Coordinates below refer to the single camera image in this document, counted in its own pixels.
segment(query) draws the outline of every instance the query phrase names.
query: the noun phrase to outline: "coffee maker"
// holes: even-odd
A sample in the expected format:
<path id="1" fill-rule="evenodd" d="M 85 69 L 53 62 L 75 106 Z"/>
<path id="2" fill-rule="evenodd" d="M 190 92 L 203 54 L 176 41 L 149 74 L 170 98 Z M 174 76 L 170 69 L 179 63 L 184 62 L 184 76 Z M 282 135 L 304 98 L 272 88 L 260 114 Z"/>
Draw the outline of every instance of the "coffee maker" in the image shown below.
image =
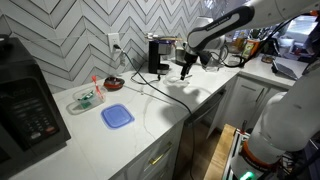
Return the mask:
<path id="1" fill-rule="evenodd" d="M 171 53 L 171 41 L 149 41 L 149 73 L 165 75 L 169 72 L 168 64 L 161 64 L 161 56 Z"/>

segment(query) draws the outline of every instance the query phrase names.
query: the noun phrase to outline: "power cord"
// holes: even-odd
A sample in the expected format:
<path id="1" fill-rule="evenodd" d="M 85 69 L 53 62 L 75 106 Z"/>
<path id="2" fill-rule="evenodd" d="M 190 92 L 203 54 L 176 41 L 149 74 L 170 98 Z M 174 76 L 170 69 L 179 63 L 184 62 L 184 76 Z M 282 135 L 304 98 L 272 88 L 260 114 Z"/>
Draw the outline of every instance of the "power cord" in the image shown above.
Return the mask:
<path id="1" fill-rule="evenodd" d="M 133 67 L 134 70 L 136 71 L 136 74 L 138 74 L 138 75 L 140 76 L 140 78 L 141 78 L 148 86 L 150 86 L 150 87 L 153 88 L 154 90 L 158 91 L 159 93 L 167 96 L 168 98 L 170 98 L 170 99 L 172 99 L 172 100 L 180 103 L 181 105 L 183 105 L 183 106 L 188 110 L 189 115 L 192 115 L 192 112 L 191 112 L 190 108 L 189 108 L 186 104 L 184 104 L 183 102 L 179 101 L 178 99 L 176 99 L 176 98 L 174 98 L 174 97 L 172 97 L 172 96 L 169 96 L 168 94 L 162 92 L 162 91 L 159 90 L 158 88 L 152 86 L 146 79 L 144 79 L 144 77 L 139 73 L 139 71 L 138 71 L 138 70 L 136 69 L 136 67 L 133 65 L 133 63 L 132 63 L 129 55 L 128 55 L 124 50 L 122 50 L 119 45 L 115 44 L 115 45 L 113 45 L 113 47 L 114 47 L 115 49 L 119 49 L 119 50 L 127 57 L 127 59 L 129 60 L 130 64 L 132 65 L 132 67 Z M 193 148 L 192 148 L 192 155 L 191 155 L 190 177 L 191 177 L 192 180 L 194 180 L 194 178 L 193 178 L 193 176 L 192 176 L 192 167 L 193 167 L 193 159 L 194 159 L 194 151 L 195 151 L 195 132 L 194 132 L 193 122 L 192 122 L 192 138 L 193 138 L 193 143 L 192 143 L 192 144 L 193 144 Z"/>
<path id="2" fill-rule="evenodd" d="M 131 81 L 132 82 L 134 82 L 134 83 L 136 83 L 136 84 L 140 84 L 140 85 L 148 85 L 147 83 L 143 83 L 143 82 L 139 82 L 139 81 L 137 81 L 137 80 L 135 80 L 135 79 L 133 79 L 137 74 L 138 74 L 138 72 L 140 72 L 140 69 L 142 68 L 142 66 L 143 66 L 143 64 L 139 67 L 139 69 L 138 69 L 138 71 L 136 71 L 136 73 L 134 73 L 134 75 L 133 76 L 131 76 Z M 160 74 L 158 74 L 158 78 L 157 78 L 157 80 L 152 80 L 152 81 L 149 81 L 149 84 L 150 83 L 153 83 L 153 82 L 159 82 L 161 80 L 161 77 L 160 77 Z"/>

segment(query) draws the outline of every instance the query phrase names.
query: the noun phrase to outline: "drawer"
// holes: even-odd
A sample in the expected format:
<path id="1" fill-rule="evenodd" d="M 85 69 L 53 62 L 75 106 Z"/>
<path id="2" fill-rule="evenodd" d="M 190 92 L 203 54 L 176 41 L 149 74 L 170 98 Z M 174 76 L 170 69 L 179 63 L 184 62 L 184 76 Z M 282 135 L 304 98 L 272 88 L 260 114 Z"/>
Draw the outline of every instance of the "drawer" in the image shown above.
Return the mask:
<path id="1" fill-rule="evenodd" d="M 151 145 L 151 148 L 127 169 L 127 179 L 145 179 L 147 176 L 150 177 L 150 173 L 155 175 L 167 166 L 168 156 L 179 146 L 181 131 L 177 130 L 177 126 L 174 126 Z"/>
<path id="2" fill-rule="evenodd" d="M 143 180 L 156 180 L 156 179 L 162 179 L 163 177 L 165 177 L 165 174 L 168 172 L 169 166 L 168 166 L 168 162 L 169 162 L 169 157 L 172 157 L 169 154 L 164 155 L 163 159 L 161 161 L 159 161 L 159 163 L 157 164 L 156 168 L 152 168 L 152 170 L 145 174 L 145 177 L 143 178 Z"/>
<path id="3" fill-rule="evenodd" d="M 157 164 L 164 161 L 164 158 L 179 146 L 180 134 L 177 135 L 176 133 L 176 127 L 174 127 L 161 138 L 160 142 L 153 146 L 148 161 L 144 164 L 145 174 L 148 174 L 154 168 L 158 168 Z"/>

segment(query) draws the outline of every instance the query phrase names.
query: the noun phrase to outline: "bottle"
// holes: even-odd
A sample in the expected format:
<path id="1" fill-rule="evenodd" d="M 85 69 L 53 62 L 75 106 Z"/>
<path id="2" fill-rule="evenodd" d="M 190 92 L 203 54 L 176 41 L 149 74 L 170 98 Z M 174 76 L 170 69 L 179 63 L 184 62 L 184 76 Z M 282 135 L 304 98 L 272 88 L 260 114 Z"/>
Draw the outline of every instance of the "bottle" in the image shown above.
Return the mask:
<path id="1" fill-rule="evenodd" d="M 245 35 L 244 32 L 241 31 L 240 35 L 237 37 L 236 41 L 235 41 L 235 46 L 238 48 L 238 50 L 242 51 L 243 49 L 243 43 L 245 40 Z"/>

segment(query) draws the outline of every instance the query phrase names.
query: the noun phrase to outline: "window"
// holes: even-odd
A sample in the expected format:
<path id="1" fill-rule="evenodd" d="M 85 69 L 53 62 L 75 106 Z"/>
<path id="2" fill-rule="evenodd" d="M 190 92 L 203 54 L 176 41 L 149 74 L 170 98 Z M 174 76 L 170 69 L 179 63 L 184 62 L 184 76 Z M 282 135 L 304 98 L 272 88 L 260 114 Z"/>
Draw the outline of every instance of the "window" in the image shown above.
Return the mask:
<path id="1" fill-rule="evenodd" d="M 314 16 L 299 16 L 290 22 L 285 35 L 295 39 L 297 42 L 304 43 L 317 25 L 315 20 L 316 17 Z"/>

